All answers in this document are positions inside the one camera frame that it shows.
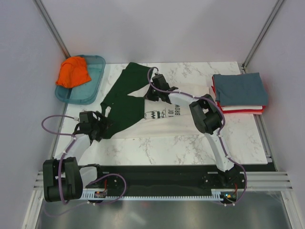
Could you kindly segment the white and green t shirt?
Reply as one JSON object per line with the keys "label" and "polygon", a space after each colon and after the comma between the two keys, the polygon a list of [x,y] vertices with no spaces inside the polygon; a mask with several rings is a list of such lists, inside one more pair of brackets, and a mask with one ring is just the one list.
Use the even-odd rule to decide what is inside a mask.
{"label": "white and green t shirt", "polygon": [[198,135],[190,108],[145,98],[149,67],[129,63],[101,102],[113,122],[104,139]]}

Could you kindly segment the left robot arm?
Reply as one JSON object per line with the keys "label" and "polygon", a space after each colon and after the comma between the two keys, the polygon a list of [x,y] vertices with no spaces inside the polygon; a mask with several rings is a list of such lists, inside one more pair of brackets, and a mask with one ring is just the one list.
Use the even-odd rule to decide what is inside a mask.
{"label": "left robot arm", "polygon": [[[53,117],[64,117],[77,121],[74,131],[70,133],[54,132],[45,126],[45,122]],[[94,141],[105,138],[113,121],[98,111],[84,111],[79,117],[68,115],[51,115],[41,122],[42,128],[48,133],[69,136],[71,139],[59,157],[43,163],[43,191],[47,202],[60,201],[64,205],[74,199],[80,199],[83,190],[78,161]]]}

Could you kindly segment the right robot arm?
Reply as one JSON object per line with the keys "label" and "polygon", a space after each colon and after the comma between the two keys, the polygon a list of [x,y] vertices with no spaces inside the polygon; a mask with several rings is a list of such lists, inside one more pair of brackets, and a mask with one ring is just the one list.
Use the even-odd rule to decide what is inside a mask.
{"label": "right robot arm", "polygon": [[247,175],[244,167],[235,162],[229,155],[227,145],[221,137],[220,131],[225,125],[225,117],[209,94],[196,97],[182,92],[177,87],[170,87],[162,74],[154,76],[147,74],[150,85],[145,98],[189,107],[193,122],[197,130],[204,134],[213,151],[218,169],[218,182],[228,188],[239,180],[243,188],[247,187]]}

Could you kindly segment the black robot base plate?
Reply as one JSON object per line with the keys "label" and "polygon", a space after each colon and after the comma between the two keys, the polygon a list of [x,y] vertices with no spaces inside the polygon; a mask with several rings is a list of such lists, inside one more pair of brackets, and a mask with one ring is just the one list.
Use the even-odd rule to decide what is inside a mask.
{"label": "black robot base plate", "polygon": [[220,182],[216,166],[100,166],[97,178],[86,185],[86,188],[105,188],[121,191],[136,188],[151,189],[243,189],[239,180],[227,187]]}

